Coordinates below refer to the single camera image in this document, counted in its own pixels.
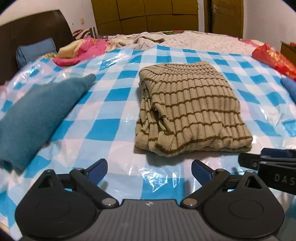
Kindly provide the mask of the dark wooden headboard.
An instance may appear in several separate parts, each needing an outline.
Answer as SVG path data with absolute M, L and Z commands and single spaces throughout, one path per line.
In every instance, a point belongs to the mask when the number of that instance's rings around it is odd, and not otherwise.
M 1 85 L 18 72 L 16 50 L 52 38 L 56 49 L 74 41 L 70 27 L 60 10 L 25 16 L 1 26 Z

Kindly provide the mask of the dark wooden dresser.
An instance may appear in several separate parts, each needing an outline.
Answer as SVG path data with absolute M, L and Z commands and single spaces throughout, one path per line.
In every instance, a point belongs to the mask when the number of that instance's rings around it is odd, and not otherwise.
M 281 54 L 283 54 L 289 61 L 296 65 L 296 43 L 290 42 L 289 44 L 281 42 Z

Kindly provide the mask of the teal folded sweater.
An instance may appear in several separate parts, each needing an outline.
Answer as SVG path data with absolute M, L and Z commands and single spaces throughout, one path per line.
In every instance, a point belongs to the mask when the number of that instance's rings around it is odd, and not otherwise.
M 1 161 L 23 171 L 95 80 L 90 74 L 28 91 L 1 119 Z

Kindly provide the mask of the red printed tote bag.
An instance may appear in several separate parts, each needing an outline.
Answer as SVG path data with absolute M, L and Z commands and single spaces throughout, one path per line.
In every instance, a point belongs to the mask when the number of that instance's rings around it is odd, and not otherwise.
M 295 81 L 295 65 L 283 54 L 265 43 L 252 52 L 252 57 Z

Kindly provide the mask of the light blue knit garment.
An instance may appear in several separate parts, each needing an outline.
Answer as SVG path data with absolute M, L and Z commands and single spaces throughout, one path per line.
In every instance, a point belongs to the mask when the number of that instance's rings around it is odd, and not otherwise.
M 282 86 L 288 91 L 291 99 L 296 103 L 296 82 L 288 77 L 281 78 L 280 80 Z

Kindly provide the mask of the brown wooden wardrobe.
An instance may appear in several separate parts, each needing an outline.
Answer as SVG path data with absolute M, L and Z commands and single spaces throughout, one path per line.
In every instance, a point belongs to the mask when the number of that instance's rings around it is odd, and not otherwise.
M 198 2 L 92 0 L 99 35 L 199 30 Z

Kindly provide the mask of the white floral bed sheet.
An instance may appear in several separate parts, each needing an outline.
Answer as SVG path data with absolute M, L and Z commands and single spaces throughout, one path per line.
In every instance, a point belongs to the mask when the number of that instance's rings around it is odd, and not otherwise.
M 251 55 L 255 48 L 264 44 L 259 40 L 243 40 L 228 35 L 199 31 L 167 31 L 155 33 L 163 33 L 166 35 L 165 42 L 158 45 L 206 52 Z M 115 38 L 115 36 L 109 36 L 108 40 L 113 38 Z

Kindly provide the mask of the beige crumpled garment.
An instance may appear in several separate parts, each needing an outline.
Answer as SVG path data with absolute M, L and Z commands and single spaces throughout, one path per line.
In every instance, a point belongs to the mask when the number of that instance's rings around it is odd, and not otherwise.
M 118 35 L 108 40 L 106 51 L 110 52 L 120 48 L 130 48 L 132 50 L 146 50 L 157 44 L 165 42 L 166 35 L 163 33 L 142 32 L 132 35 Z

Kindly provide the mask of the beige striped knit sweater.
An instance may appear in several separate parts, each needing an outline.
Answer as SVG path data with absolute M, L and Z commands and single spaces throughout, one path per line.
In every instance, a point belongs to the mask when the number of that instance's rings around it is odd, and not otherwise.
M 229 82 L 206 61 L 139 71 L 135 147 L 172 157 L 194 151 L 248 152 L 253 137 Z

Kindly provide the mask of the blue white checkered plastic sheet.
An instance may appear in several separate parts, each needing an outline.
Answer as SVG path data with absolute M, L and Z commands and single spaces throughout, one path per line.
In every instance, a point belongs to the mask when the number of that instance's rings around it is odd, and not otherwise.
M 181 200 L 199 188 L 191 174 L 194 159 L 213 169 L 244 171 L 237 154 L 194 152 L 163 158 L 134 149 L 139 116 L 139 70 L 158 63 L 207 61 L 229 81 L 241 116 L 253 134 L 252 152 L 295 148 L 295 104 L 281 85 L 281 75 L 248 55 L 154 46 L 145 51 L 118 49 L 68 68 L 50 59 L 27 66 L 1 91 L 1 115 L 35 85 L 95 74 L 97 82 L 62 122 L 50 144 L 19 174 L 1 169 L 1 222 L 18 240 L 15 209 L 46 169 L 68 173 L 104 158 L 108 173 L 100 186 L 118 200 Z

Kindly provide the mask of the pink floral quilt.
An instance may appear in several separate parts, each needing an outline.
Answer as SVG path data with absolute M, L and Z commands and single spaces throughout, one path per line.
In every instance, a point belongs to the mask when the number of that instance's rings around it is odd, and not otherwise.
M 59 49 L 57 54 L 48 53 L 43 57 L 50 58 L 60 67 L 76 65 L 84 60 L 103 55 L 107 52 L 110 43 L 106 40 L 85 38 L 75 40 Z

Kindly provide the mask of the red white striped cloth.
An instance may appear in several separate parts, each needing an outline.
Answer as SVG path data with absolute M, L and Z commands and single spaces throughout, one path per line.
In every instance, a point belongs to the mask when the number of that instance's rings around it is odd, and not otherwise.
M 72 33 L 72 36 L 74 39 L 79 40 L 79 39 L 84 39 L 84 38 L 91 38 L 91 32 L 90 29 L 80 29 L 76 30 Z

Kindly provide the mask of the blue pillow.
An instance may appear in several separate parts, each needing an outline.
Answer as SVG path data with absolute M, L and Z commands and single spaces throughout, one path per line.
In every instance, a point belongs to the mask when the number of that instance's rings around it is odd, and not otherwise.
M 52 38 L 37 43 L 19 46 L 16 50 L 16 62 L 19 69 L 22 69 L 29 62 L 35 61 L 46 54 L 56 54 L 56 46 Z

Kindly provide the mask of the brown wooden door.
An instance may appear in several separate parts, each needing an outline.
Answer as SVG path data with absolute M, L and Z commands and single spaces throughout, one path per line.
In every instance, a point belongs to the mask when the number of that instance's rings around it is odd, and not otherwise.
M 205 0 L 205 32 L 243 37 L 243 0 Z

